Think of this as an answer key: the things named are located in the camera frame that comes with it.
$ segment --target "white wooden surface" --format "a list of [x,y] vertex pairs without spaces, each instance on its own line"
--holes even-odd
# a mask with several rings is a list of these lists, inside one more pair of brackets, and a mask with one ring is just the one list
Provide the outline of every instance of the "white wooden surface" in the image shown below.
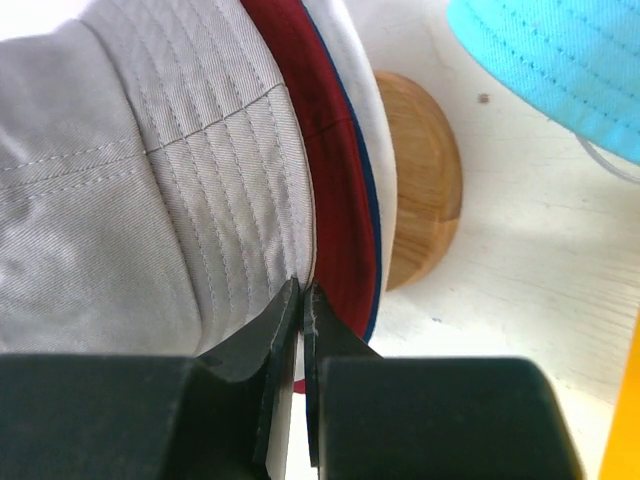
[[[0,0],[0,39],[48,31],[86,2]],[[465,181],[450,253],[384,298],[372,345],[384,355],[532,358],[596,478],[640,300],[640,189],[477,66],[448,29],[447,3],[347,0],[374,68],[412,78],[440,103]],[[287,478],[315,478],[301,396],[293,418]]]

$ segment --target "wooden disc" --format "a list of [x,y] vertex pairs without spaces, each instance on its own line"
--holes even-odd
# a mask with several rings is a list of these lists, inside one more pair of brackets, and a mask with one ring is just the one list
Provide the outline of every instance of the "wooden disc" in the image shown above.
[[462,171],[444,113],[419,85],[375,72],[398,170],[398,219],[387,290],[414,283],[447,252],[458,226]]

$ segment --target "light blue hat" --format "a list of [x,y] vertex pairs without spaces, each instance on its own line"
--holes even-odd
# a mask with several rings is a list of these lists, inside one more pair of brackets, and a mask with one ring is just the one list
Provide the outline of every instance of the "light blue hat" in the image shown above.
[[452,0],[448,17],[524,101],[640,164],[640,0]]

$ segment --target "white table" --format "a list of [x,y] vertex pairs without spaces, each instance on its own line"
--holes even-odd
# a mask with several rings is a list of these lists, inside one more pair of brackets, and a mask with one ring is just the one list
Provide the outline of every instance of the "white table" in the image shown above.
[[[86,2],[0,0],[0,38],[48,31]],[[447,3],[347,0],[374,68],[406,75],[440,103],[465,181],[449,254],[384,298],[372,346],[533,359],[596,478],[640,300],[640,188],[602,170],[572,134],[476,65],[449,31]],[[315,478],[301,396],[293,417],[287,478]]]

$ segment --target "dark red fabric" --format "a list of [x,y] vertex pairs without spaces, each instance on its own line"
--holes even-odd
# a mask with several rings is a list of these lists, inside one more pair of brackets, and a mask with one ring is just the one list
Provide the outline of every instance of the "dark red fabric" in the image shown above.
[[316,208],[314,281],[358,336],[372,308],[376,261],[353,120],[331,60],[299,0],[241,0],[289,89]]

